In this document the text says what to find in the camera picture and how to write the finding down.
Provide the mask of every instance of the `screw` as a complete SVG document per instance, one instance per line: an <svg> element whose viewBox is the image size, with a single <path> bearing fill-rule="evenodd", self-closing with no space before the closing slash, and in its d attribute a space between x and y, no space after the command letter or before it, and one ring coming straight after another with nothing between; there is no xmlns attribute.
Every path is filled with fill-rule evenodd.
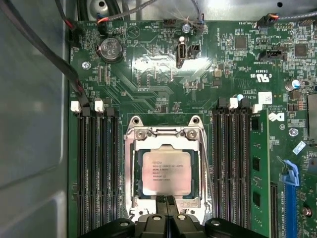
<svg viewBox="0 0 317 238"><path fill-rule="evenodd" d="M196 136L197 136L197 133L196 133L194 130L190 130L190 131L188 131L188 133L187 133L187 137L188 137L189 139L195 139Z"/></svg>
<svg viewBox="0 0 317 238"><path fill-rule="evenodd" d="M138 130L137 132L136 132L136 136L137 136L137 138L138 139L144 139L145 138L145 133L144 133L144 131L142 131L142 130Z"/></svg>
<svg viewBox="0 0 317 238"><path fill-rule="evenodd" d="M81 64L81 66L83 67L84 70L88 70L88 69L90 69L91 64L89 62L85 61Z"/></svg>
<svg viewBox="0 0 317 238"><path fill-rule="evenodd" d="M215 220L211 221L211 224L216 226L216 227L220 226L220 222L219 221L215 221Z"/></svg>
<svg viewBox="0 0 317 238"><path fill-rule="evenodd" d="M182 221L184 221L184 220L186 219L186 217L185 217L184 215L179 215L177 218L178 218L179 220L182 220Z"/></svg>
<svg viewBox="0 0 317 238"><path fill-rule="evenodd" d="M296 129L296 128L291 128L289 131L288 131L288 134L290 135L290 136L297 136L298 135L298 129Z"/></svg>

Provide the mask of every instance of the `usb port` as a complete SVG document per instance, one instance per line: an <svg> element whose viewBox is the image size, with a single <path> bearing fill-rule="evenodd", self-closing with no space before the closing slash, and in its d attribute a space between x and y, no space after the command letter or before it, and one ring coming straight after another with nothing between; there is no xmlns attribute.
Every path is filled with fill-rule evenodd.
<svg viewBox="0 0 317 238"><path fill-rule="evenodd" d="M186 58L186 44L178 44L178 57L182 60Z"/></svg>

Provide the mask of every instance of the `cpu socket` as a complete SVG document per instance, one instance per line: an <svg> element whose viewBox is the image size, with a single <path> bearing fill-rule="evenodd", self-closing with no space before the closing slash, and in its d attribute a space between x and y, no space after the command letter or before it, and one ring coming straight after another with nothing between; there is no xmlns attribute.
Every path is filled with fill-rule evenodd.
<svg viewBox="0 0 317 238"><path fill-rule="evenodd" d="M144 126L134 116L124 140L125 205L132 221L156 212L157 195L173 195L179 212L201 223L210 217L207 135L199 116L187 126Z"/></svg>

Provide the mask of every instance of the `motherboard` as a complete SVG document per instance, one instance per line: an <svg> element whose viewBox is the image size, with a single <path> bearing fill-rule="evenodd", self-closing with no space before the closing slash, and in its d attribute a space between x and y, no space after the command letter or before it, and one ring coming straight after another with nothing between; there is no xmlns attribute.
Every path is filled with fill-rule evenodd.
<svg viewBox="0 0 317 238"><path fill-rule="evenodd" d="M269 238L317 236L312 22L78 22L70 62L69 237L174 195Z"/></svg>

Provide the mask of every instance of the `metal panel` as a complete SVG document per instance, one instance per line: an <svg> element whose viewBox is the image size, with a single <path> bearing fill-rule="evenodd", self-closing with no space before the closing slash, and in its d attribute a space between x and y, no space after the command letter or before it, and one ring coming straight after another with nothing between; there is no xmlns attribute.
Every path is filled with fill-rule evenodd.
<svg viewBox="0 0 317 238"><path fill-rule="evenodd" d="M13 0L60 56L54 1ZM66 237L67 84L0 11L0 237Z"/></svg>
<svg viewBox="0 0 317 238"><path fill-rule="evenodd" d="M125 0L132 9L147 0ZM87 6L91 19L96 12L107 12L105 0L88 0ZM279 12L282 16L290 16L312 11L317 8L313 0L197 0L205 20L258 20L269 12ZM137 14L138 20L156 20L167 18L197 17L191 0L158 0Z"/></svg>

